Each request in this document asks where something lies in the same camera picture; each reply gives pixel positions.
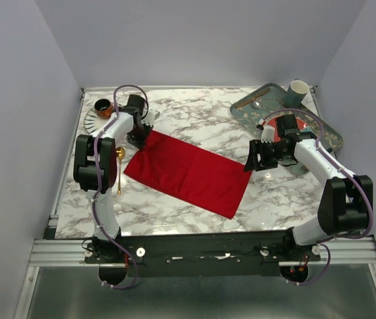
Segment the red cloth napkin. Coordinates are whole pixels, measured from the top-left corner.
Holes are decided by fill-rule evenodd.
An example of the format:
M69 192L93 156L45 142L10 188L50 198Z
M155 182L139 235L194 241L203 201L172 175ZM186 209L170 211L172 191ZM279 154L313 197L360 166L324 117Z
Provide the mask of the red cloth napkin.
M124 173L227 219L235 216L251 176L241 163L156 131Z

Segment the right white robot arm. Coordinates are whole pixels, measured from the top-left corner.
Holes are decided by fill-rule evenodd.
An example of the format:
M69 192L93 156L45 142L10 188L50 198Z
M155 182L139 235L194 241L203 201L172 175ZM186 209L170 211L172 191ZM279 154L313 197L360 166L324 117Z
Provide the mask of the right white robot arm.
M339 163L313 132L302 131L294 114L276 117L275 125L259 121L261 136L249 143L245 172L301 163L323 187L316 216L286 232L282 255L291 261L305 253L305 246L331 238L361 239L373 227L373 182Z

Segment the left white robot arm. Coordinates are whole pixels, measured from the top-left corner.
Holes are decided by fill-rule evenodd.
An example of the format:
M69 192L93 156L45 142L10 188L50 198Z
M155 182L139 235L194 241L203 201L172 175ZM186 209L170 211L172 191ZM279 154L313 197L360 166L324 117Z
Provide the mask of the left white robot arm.
M112 188L118 177L116 144L122 139L141 150L152 127L143 123L147 100L131 94L123 107L117 107L103 126L90 135L76 138L73 178L85 191L94 217L94 237L104 241L100 255L109 263L122 257L123 247L116 239L120 226L112 202Z

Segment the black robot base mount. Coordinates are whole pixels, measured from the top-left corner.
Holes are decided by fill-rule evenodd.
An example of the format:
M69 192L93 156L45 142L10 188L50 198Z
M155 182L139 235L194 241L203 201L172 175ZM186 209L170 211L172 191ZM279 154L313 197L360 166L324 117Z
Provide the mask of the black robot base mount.
M285 231L92 238L85 263L99 265L113 285L153 277L280 276L303 282L308 263L320 260L313 245L298 246Z

